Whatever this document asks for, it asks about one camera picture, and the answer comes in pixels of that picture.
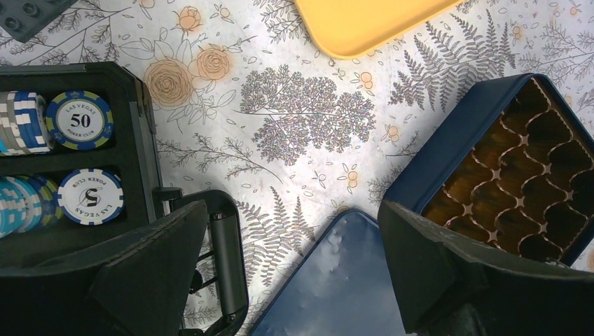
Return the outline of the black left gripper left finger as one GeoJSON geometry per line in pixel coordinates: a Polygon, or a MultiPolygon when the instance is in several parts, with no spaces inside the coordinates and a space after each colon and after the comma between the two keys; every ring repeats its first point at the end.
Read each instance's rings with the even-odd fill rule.
{"type": "Polygon", "coordinates": [[[178,335],[208,221],[202,201],[152,223],[1,240],[2,335],[178,335]]]}

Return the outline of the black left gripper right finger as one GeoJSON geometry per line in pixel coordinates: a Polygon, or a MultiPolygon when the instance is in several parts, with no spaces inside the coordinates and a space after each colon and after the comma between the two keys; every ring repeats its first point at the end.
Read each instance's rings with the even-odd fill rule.
{"type": "Polygon", "coordinates": [[[378,211],[406,332],[592,335],[593,275],[512,255],[396,202],[378,211]]]}

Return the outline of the blue tin with brown insert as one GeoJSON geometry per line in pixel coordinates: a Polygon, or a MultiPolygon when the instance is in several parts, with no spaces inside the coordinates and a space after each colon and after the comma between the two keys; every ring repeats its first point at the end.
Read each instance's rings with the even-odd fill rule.
{"type": "Polygon", "coordinates": [[[593,270],[593,139],[543,74],[475,84],[384,198],[508,253],[593,270]]]}

